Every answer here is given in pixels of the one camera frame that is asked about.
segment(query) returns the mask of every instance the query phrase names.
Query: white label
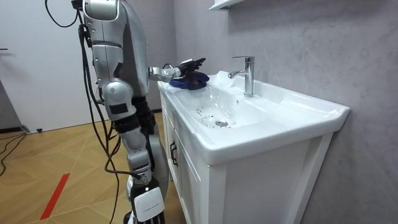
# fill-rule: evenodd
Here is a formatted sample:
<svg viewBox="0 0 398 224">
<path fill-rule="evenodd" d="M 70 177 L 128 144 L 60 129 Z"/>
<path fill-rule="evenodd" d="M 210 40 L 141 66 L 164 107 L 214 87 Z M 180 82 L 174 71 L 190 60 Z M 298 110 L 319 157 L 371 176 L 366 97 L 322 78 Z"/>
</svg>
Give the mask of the white label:
<svg viewBox="0 0 398 224">
<path fill-rule="evenodd" d="M 164 210 L 162 192 L 157 187 L 134 199 L 136 218 L 140 222 L 150 220 Z"/>
</svg>

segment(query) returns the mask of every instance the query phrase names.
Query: door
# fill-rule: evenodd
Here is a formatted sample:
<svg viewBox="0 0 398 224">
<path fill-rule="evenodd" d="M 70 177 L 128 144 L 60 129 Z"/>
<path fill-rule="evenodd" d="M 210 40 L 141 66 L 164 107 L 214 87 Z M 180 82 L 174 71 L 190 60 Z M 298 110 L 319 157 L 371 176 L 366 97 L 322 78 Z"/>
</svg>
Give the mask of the door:
<svg viewBox="0 0 398 224">
<path fill-rule="evenodd" d="M 76 15 L 70 1 L 49 1 L 49 10 L 63 25 Z M 32 0 L 1 1 L 0 21 L 0 49 L 8 49 L 0 50 L 0 79 L 21 123 L 32 132 L 89 123 L 78 22 L 60 28 L 44 1 Z"/>
</svg>

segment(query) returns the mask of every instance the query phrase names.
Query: red tape line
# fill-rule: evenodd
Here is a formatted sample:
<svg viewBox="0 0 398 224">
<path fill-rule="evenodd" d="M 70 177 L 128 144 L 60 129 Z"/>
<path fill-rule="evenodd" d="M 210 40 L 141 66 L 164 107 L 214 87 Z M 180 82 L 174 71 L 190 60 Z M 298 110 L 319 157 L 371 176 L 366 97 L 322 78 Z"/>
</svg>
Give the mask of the red tape line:
<svg viewBox="0 0 398 224">
<path fill-rule="evenodd" d="M 40 217 L 40 220 L 50 217 L 52 210 L 54 209 L 55 204 L 57 203 L 58 198 L 60 197 L 60 195 L 62 193 L 63 187 L 67 183 L 69 175 L 70 174 L 62 175 L 62 178 L 61 178 L 60 182 L 58 183 L 57 188 L 54 190 L 54 193 L 52 194 L 46 208 L 44 209 L 44 212 L 43 212 L 42 216 Z"/>
</svg>

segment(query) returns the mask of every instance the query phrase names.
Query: cabinet door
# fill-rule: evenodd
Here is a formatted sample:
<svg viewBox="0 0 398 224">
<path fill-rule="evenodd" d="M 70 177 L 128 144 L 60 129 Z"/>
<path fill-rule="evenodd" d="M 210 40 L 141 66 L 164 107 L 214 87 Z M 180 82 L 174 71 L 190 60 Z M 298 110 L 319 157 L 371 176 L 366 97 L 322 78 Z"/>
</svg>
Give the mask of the cabinet door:
<svg viewBox="0 0 398 224">
<path fill-rule="evenodd" d="M 173 176 L 173 181 L 175 184 L 175 188 L 177 192 L 180 193 L 180 168 L 179 168 L 179 160 L 180 156 L 178 153 L 178 145 L 175 140 L 175 131 L 174 127 L 168 116 L 166 116 L 166 127 L 167 127 L 167 144 L 168 144 L 168 152 L 167 152 L 167 162 L 169 163 L 170 171 Z"/>
<path fill-rule="evenodd" d="M 178 145 L 180 148 L 181 198 L 182 206 L 185 207 L 185 218 L 188 224 L 200 224 L 200 179 L 180 141 L 178 141 Z"/>
<path fill-rule="evenodd" d="M 166 113 L 162 113 L 162 117 L 163 117 L 163 134 L 164 134 L 164 147 L 165 147 L 165 150 L 166 150 L 166 155 L 167 155 L 167 158 L 169 158 L 169 145 L 171 144 L 171 142 L 169 142 L 169 139 L 168 139 L 168 137 L 167 137 L 167 126 L 168 126 L 168 124 L 167 124 L 167 116 L 166 116 Z"/>
</svg>

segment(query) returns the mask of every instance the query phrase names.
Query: bathroom sink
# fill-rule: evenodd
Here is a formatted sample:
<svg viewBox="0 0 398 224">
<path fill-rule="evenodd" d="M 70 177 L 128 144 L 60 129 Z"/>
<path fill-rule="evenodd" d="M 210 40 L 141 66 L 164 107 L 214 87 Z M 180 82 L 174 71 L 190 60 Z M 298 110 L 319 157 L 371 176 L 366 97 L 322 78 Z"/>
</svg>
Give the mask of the bathroom sink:
<svg viewBox="0 0 398 224">
<path fill-rule="evenodd" d="M 207 87 L 193 91 L 158 82 L 209 165 L 333 133 L 349 113 L 346 106 L 259 81 L 246 98 L 243 77 L 230 79 L 224 71 L 209 77 Z"/>
<path fill-rule="evenodd" d="M 266 119 L 265 111 L 245 100 L 238 88 L 221 89 L 209 85 L 196 91 L 178 91 L 175 96 L 190 118 L 205 128 L 224 131 Z"/>
</svg>

